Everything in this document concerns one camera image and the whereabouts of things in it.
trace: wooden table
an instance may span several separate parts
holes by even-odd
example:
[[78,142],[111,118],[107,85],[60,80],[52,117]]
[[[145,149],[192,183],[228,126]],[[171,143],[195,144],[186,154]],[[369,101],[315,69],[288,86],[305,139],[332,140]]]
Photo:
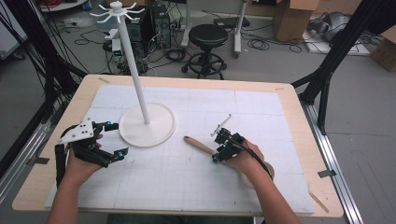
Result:
[[[326,170],[314,135],[311,132],[297,94],[290,84],[204,80],[189,78],[141,77],[143,86],[189,89],[223,89],[233,91],[275,92],[283,106],[290,134],[304,171],[306,185],[315,207],[309,217],[341,217],[344,210],[329,177],[320,178],[318,172]],[[84,78],[73,100],[55,128],[40,157],[50,158],[46,165],[36,164],[26,178],[12,206],[19,211],[48,211],[44,206],[55,179],[54,146],[62,132],[83,120],[101,85],[133,85],[130,77],[89,75]],[[89,209],[91,212],[133,213],[132,210]]]

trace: hand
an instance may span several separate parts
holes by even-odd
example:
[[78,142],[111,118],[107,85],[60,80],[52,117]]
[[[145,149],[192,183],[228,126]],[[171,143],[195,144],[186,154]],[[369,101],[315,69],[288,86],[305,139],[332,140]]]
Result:
[[74,150],[70,149],[69,151],[69,159],[67,161],[66,172],[64,173],[64,178],[61,182],[72,185],[73,187],[81,187],[82,184],[87,181],[93,173],[100,170],[102,166],[82,161],[75,157]]
[[[244,146],[250,148],[257,154],[257,156],[264,161],[264,155],[260,151],[259,147],[253,143],[245,140]],[[249,172],[254,172],[256,166],[260,166],[259,162],[256,161],[250,154],[245,150],[241,150],[235,157],[232,157],[226,161],[232,167],[236,168],[242,174],[247,175]]]

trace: wheel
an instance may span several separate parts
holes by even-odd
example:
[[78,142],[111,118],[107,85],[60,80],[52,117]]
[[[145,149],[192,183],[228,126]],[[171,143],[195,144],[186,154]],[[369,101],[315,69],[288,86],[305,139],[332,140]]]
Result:
[[182,73],[187,73],[188,70],[189,70],[189,69],[187,68],[187,66],[182,66],[182,67],[181,67],[181,72],[182,72]]

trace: person's left hand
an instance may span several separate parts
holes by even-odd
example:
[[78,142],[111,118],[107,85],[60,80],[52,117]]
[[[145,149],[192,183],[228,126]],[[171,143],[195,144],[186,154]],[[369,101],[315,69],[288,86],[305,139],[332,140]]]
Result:
[[66,172],[64,173],[64,178],[61,182],[67,182],[74,187],[81,187],[81,185],[87,181],[93,173],[100,170],[102,166],[88,162],[82,161],[75,157],[74,150],[71,148],[69,151],[69,159],[67,161]]

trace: black pole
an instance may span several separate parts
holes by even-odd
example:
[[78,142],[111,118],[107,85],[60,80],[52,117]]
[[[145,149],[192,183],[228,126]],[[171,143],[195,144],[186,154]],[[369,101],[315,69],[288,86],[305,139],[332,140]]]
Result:
[[326,134],[326,109],[332,75],[385,2],[386,0],[362,0],[319,68],[314,73],[291,83],[294,88],[308,83],[305,90],[299,94],[300,100],[308,105],[312,105],[321,92],[318,126],[322,134]]

